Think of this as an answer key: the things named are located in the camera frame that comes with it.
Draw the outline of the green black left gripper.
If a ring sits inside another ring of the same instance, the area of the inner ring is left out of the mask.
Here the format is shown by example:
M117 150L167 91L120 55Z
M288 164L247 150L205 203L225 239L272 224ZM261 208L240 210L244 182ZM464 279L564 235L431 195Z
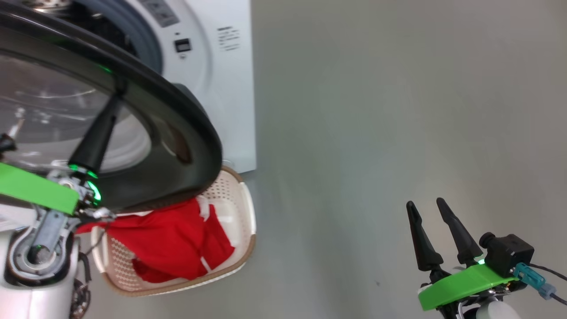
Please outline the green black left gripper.
M98 176L101 171L113 128L119 117L126 82L118 82L103 109L95 117L83 139L68 160L68 168L85 176ZM69 217L111 222L116 215L101 204L101 194L90 181L65 176L56 171L49 179L32 172L1 164L2 196L29 202L47 211Z

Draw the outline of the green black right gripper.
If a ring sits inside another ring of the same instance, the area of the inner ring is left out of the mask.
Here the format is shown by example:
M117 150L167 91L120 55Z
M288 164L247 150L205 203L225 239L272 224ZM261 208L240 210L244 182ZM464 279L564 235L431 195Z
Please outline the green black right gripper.
M506 291L516 277L501 277L487 265L478 265L476 259L483 255L466 227L454 214L443 198L437 198L436 204L443 221L450 229L455 242L460 264L470 266L455 274L441 269L443 258L437 253L424 228L423 219L413 201L406 204L416 262L420 271L430 271L431 282L418 293L423 311L436 310L444 319L463 319L463 303L471 298L478 298L489 290Z

